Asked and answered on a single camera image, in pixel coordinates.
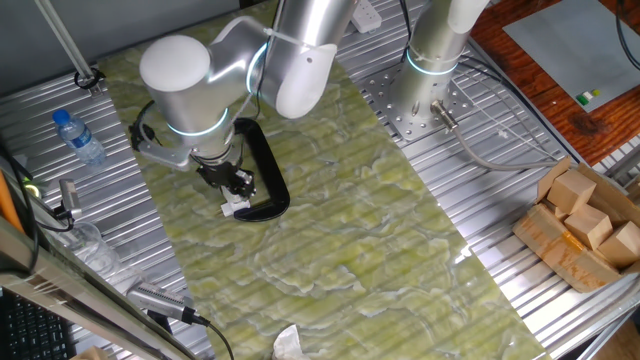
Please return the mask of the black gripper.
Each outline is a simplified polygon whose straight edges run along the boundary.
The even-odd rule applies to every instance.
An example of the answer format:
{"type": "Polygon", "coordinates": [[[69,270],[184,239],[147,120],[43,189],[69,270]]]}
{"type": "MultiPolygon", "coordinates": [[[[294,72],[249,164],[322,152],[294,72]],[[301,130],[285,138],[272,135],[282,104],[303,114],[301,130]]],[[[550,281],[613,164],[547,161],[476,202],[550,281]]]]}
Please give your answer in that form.
{"type": "Polygon", "coordinates": [[[231,188],[240,185],[243,197],[251,198],[255,195],[254,173],[249,170],[239,169],[238,166],[232,165],[230,162],[215,166],[201,164],[196,172],[208,185],[215,187],[215,190],[225,198],[231,196],[227,187],[231,188]]]}

